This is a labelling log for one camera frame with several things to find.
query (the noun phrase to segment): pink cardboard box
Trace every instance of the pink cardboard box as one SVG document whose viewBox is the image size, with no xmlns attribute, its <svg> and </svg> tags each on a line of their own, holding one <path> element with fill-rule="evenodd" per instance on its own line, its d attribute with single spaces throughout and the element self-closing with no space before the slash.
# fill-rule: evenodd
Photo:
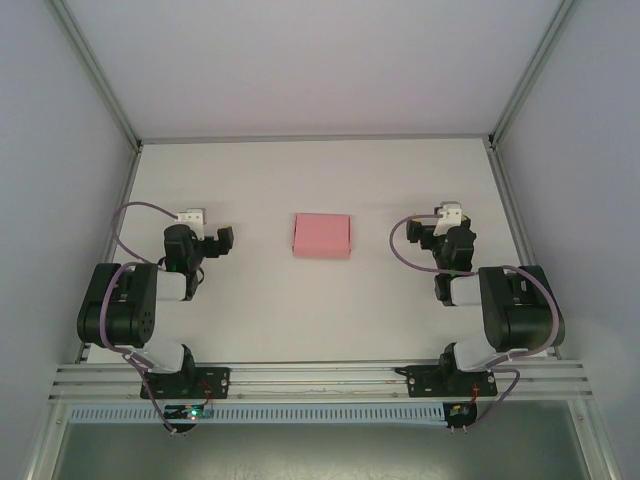
<svg viewBox="0 0 640 480">
<path fill-rule="evenodd" d="M 349 258 L 351 217 L 298 213 L 293 229 L 293 256 Z"/>
</svg>

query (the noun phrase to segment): mounting base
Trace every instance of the mounting base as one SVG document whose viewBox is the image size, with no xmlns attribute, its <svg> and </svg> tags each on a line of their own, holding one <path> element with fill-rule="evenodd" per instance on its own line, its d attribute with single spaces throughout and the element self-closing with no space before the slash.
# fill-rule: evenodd
<svg viewBox="0 0 640 480">
<path fill-rule="evenodd" d="M 201 400 L 224 400 L 229 392 L 231 369 L 226 367 L 196 367 L 191 351 L 184 347 L 182 368 L 176 373 L 145 373 L 155 398 Z M 144 385 L 140 398 L 148 399 Z"/>
<path fill-rule="evenodd" d="M 474 384 L 479 397 L 498 394 L 496 379 L 489 372 L 456 372 L 447 378 L 439 365 L 409 365 L 395 372 L 407 377 L 407 390 L 411 398 L 471 397 Z"/>
</svg>

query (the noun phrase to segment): purple cable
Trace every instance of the purple cable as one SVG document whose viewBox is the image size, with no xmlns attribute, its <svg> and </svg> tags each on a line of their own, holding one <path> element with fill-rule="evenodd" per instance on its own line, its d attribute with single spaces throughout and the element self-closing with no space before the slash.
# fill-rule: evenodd
<svg viewBox="0 0 640 480">
<path fill-rule="evenodd" d="M 400 255 L 400 252 L 398 252 L 398 250 L 396 249 L 396 246 L 393 244 L 393 237 L 395 236 L 396 231 L 405 223 L 410 222 L 411 220 L 417 220 L 419 218 L 441 218 L 441 215 L 438 215 L 438 214 L 410 215 L 406 218 L 403 218 L 393 226 L 393 228 L 391 229 L 391 233 L 389 234 L 389 246 L 391 247 L 391 251 L 393 252 L 393 254 L 396 256 L 398 260 L 404 263 L 407 267 L 411 267 L 414 270 L 419 270 L 421 272 L 446 273 L 448 275 L 458 275 L 458 276 L 466 276 L 466 277 L 477 275 L 476 272 L 458 272 L 455 270 L 441 270 L 439 268 L 422 267 L 420 265 L 416 265 L 415 263 L 411 263 L 409 260 L 407 260 L 402 255 Z"/>
<path fill-rule="evenodd" d="M 131 206 L 134 206 L 134 205 L 140 205 L 140 206 L 143 206 L 143 207 L 153 208 L 154 210 L 162 212 L 165 215 L 167 215 L 167 216 L 169 216 L 171 218 L 174 218 L 174 219 L 178 218 L 178 216 L 174 215 L 169 210 L 165 210 L 164 208 L 159 207 L 158 205 L 154 205 L 153 203 L 149 203 L 149 202 L 127 202 L 127 203 L 123 203 L 122 205 L 120 205 L 116 209 L 115 212 L 113 212 L 113 216 L 111 217 L 111 232 L 113 233 L 113 238 L 115 239 L 116 243 L 120 246 L 120 248 L 122 248 L 125 252 L 127 252 L 133 258 L 137 258 L 138 260 L 142 260 L 144 263 L 153 263 L 153 262 L 150 262 L 149 260 L 147 260 L 146 258 L 141 257 L 140 255 L 138 255 L 134 251 L 130 250 L 124 243 L 122 243 L 122 241 L 120 240 L 120 235 L 118 235 L 117 223 L 118 223 L 118 218 L 120 217 L 120 214 L 127 207 L 131 207 Z"/>
<path fill-rule="evenodd" d="M 418 218 L 440 218 L 440 215 L 437 215 L 437 214 L 411 215 L 409 217 L 403 218 L 402 220 L 400 220 L 398 223 L 396 223 L 394 225 L 394 227 L 391 229 L 391 233 L 389 234 L 389 247 L 391 247 L 391 251 L 393 252 L 393 254 L 396 256 L 396 258 L 398 260 L 400 260 L 402 263 L 404 263 L 408 267 L 411 267 L 411 268 L 413 268 L 415 270 L 419 270 L 421 272 L 446 273 L 446 274 L 458 275 L 458 276 L 472 276 L 472 275 L 477 275 L 478 274 L 477 272 L 458 272 L 458 271 L 455 271 L 455 270 L 441 270 L 441 269 L 438 269 L 438 268 L 422 267 L 420 265 L 416 265 L 414 263 L 411 263 L 410 261 L 405 259 L 402 255 L 400 255 L 400 253 L 396 249 L 395 245 L 393 244 L 393 237 L 394 237 L 396 231 L 398 230 L 398 228 L 400 228 L 401 225 L 403 225 L 403 224 L 405 224 L 405 223 L 407 223 L 407 222 L 409 222 L 411 220 L 418 219 Z M 558 330 L 560 328 L 560 313 L 558 311 L 558 306 L 556 305 L 556 302 L 555 302 L 553 296 L 551 295 L 551 292 L 549 292 L 549 290 L 547 290 L 547 288 L 540 282 L 540 280 L 535 278 L 529 272 L 527 272 L 527 271 L 525 271 L 525 270 L 523 270 L 521 268 L 514 267 L 513 265 L 502 265 L 502 266 L 500 266 L 500 268 L 502 268 L 504 270 L 511 270 L 512 272 L 516 272 L 517 274 L 523 276 L 524 278 L 529 280 L 533 284 L 533 286 L 535 286 L 540 291 L 540 293 L 542 294 L 544 299 L 549 304 L 549 308 L 551 309 L 552 326 L 551 326 L 551 333 L 549 334 L 549 338 L 547 338 L 547 341 L 544 342 L 540 347 L 538 347 L 538 348 L 536 348 L 534 350 L 526 350 L 526 351 L 523 351 L 523 352 L 515 352 L 515 353 L 513 353 L 511 355 L 508 355 L 508 354 L 507 355 L 502 355 L 501 357 L 498 357 L 498 358 L 490 361 L 489 363 L 487 363 L 487 365 L 486 365 L 487 370 L 491 370 L 495 366 L 497 366 L 497 365 L 499 365 L 499 364 L 501 364 L 503 362 L 506 362 L 507 360 L 510 360 L 512 358 L 529 357 L 531 355 L 536 355 L 536 354 L 538 354 L 540 352 L 545 351 L 556 340 L 556 337 L 558 335 Z M 507 396 L 513 391 L 513 389 L 518 384 L 518 381 L 520 380 L 520 371 L 518 371 L 515 368 L 501 368 L 501 369 L 494 370 L 494 372 L 498 372 L 498 373 L 502 373 L 502 372 L 513 373 L 513 374 L 515 374 L 515 378 L 513 379 L 513 382 L 511 382 L 511 385 L 509 385 L 509 387 L 502 393 L 502 395 L 500 395 L 500 398 L 498 398 L 498 400 L 496 400 L 485 411 L 484 415 L 482 415 L 472 425 L 477 425 L 478 423 L 480 423 L 481 420 L 484 420 L 492 411 L 494 411 L 496 409 L 497 406 L 499 406 L 502 402 L 504 402 L 504 399 L 507 398 Z"/>
<path fill-rule="evenodd" d="M 475 428 L 479 423 L 484 422 L 487 419 L 487 417 L 489 417 L 491 415 L 491 413 L 496 410 L 496 406 L 500 405 L 502 402 L 504 402 L 504 399 L 509 396 L 509 394 L 513 391 L 514 388 L 516 388 L 516 385 L 520 381 L 520 370 L 518 370 L 516 368 L 501 368 L 499 370 L 494 370 L 494 373 L 495 372 L 498 372 L 498 373 L 513 373 L 515 375 L 513 377 L 513 382 L 511 382 L 511 385 L 509 385 L 507 387 L 507 389 L 504 392 L 502 392 L 502 395 L 500 395 L 500 398 L 498 398 L 498 400 L 496 400 L 493 403 L 493 405 L 491 405 L 489 408 L 487 408 L 487 410 L 484 412 L 484 414 L 480 418 L 478 418 L 475 422 L 473 422 L 471 425 L 469 425 L 466 429 L 458 428 L 456 430 L 465 430 L 465 433 L 466 433 L 467 430 L 471 430 L 472 428 Z"/>
<path fill-rule="evenodd" d="M 144 385 L 144 388 L 147 390 L 147 393 L 149 395 L 149 400 L 151 400 L 151 403 L 153 404 L 153 408 L 156 410 L 156 413 L 158 414 L 158 416 L 162 419 L 162 422 L 164 423 L 165 427 L 167 427 L 167 429 L 173 435 L 176 432 L 176 429 L 173 427 L 173 425 L 169 423 L 167 418 L 164 416 L 164 413 L 162 412 L 162 409 L 158 405 L 156 398 L 153 396 L 153 392 L 149 387 L 149 383 L 147 382 L 147 379 L 144 376 L 145 371 L 136 362 L 136 360 L 138 360 L 141 363 L 144 363 L 147 366 L 147 368 L 152 368 L 153 364 L 150 364 L 146 359 L 138 356 L 135 352 L 131 352 L 126 348 L 115 347 L 107 338 L 107 308 L 109 308 L 109 300 L 111 299 L 111 294 L 113 293 L 113 290 L 115 289 L 116 284 L 118 283 L 118 280 L 120 279 L 122 274 L 126 271 L 126 269 L 129 267 L 133 267 L 135 265 L 136 264 L 133 262 L 125 263 L 124 265 L 122 265 L 120 268 L 118 268 L 118 270 L 116 270 L 116 272 L 113 274 L 113 277 L 111 277 L 111 281 L 109 282 L 109 285 L 107 285 L 107 289 L 104 292 L 104 298 L 102 299 L 102 306 L 100 307 L 100 340 L 102 341 L 102 344 L 106 348 L 108 348 L 112 352 L 120 353 L 122 355 L 122 358 L 124 358 L 124 360 L 129 365 L 131 365 L 133 368 L 136 369 L 136 371 L 140 375 L 140 378 L 142 379 L 142 384 Z"/>
</svg>

